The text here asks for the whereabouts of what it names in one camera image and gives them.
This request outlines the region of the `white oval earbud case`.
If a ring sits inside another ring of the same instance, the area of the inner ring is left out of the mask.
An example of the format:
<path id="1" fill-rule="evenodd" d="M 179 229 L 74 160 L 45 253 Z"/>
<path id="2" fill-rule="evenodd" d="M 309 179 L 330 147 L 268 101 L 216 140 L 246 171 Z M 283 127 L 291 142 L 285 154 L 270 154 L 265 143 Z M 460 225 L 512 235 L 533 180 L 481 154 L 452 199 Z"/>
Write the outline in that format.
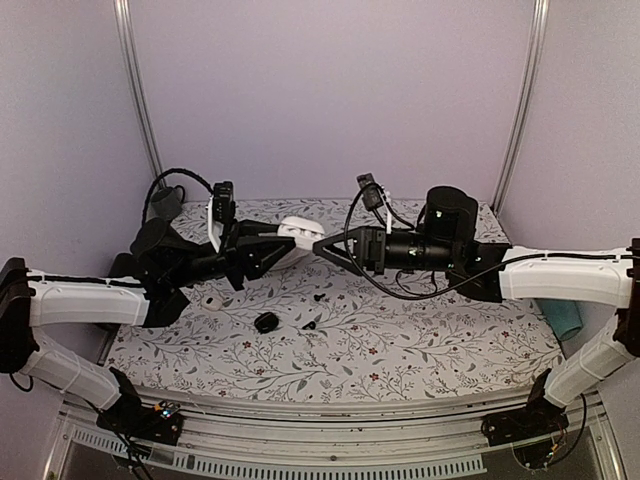
<path id="1" fill-rule="evenodd" d="M 325 238 L 325 229 L 316 221 L 297 216 L 288 216 L 280 222 L 277 235 L 291 237 L 295 240 L 295 245 L 298 249 L 311 251 L 316 242 Z"/>

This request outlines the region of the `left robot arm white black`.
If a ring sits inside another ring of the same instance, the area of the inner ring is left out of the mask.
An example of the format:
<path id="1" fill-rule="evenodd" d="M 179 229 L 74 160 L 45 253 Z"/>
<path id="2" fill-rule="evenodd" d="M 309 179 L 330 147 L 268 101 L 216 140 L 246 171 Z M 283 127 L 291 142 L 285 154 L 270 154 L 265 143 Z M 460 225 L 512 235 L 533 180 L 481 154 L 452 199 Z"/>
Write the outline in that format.
<path id="1" fill-rule="evenodd" d="M 115 324 L 164 328 L 189 300 L 183 290 L 225 279 L 234 290 L 261 278 L 293 251 L 296 241 L 275 225 L 241 221 L 214 227 L 202 244 L 184 239 L 168 222 L 147 221 L 112 278 L 53 275 L 29 269 L 19 257 L 1 270 L 1 371 L 29 375 L 108 410 L 128 434 L 148 426 L 125 375 L 99 367 L 48 337 L 54 324 Z"/>

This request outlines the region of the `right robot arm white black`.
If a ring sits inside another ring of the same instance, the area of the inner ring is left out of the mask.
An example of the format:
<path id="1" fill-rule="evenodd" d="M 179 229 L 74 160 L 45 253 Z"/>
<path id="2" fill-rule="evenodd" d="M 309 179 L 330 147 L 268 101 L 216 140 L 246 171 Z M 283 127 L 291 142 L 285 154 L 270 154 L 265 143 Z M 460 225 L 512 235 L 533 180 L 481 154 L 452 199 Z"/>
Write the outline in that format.
<path id="1" fill-rule="evenodd" d="M 547 299 L 614 307 L 614 316 L 593 339 L 560 366 L 541 375 L 517 427 L 537 436 L 556 410 L 639 356 L 639 242 L 601 252 L 536 250 L 475 238 L 478 202 L 451 186 L 431 188 L 411 230 L 391 226 L 344 226 L 313 245 L 316 255 L 367 280 L 386 270 L 438 271 L 448 288 L 466 298 Z"/>

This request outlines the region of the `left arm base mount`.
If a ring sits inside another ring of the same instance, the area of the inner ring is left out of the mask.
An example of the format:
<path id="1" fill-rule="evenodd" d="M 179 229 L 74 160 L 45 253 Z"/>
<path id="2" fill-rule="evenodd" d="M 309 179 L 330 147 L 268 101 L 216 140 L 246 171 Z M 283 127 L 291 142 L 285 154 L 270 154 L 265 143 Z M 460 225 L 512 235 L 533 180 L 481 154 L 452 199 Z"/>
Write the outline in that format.
<path id="1" fill-rule="evenodd" d="M 120 396 L 108 409 L 99 410 L 96 425 L 123 437 L 176 446 L 182 433 L 184 417 L 179 403 L 163 400 L 147 407 L 126 375 L 115 368 Z"/>

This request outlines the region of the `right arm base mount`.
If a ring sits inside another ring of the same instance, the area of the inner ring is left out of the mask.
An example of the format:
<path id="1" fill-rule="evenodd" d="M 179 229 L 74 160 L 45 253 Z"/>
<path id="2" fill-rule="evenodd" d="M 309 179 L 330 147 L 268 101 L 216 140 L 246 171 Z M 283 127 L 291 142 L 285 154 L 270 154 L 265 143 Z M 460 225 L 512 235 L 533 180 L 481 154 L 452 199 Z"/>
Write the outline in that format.
<path id="1" fill-rule="evenodd" d="M 535 380 L 523 407 L 488 414 L 482 418 L 481 433 L 490 446 L 560 434 L 558 440 L 547 438 L 515 449 L 514 456 L 518 463 L 530 470 L 543 469 L 552 463 L 569 426 L 566 408 L 557 407 L 544 399 L 544 385 L 550 373 L 551 369 L 546 369 Z"/>

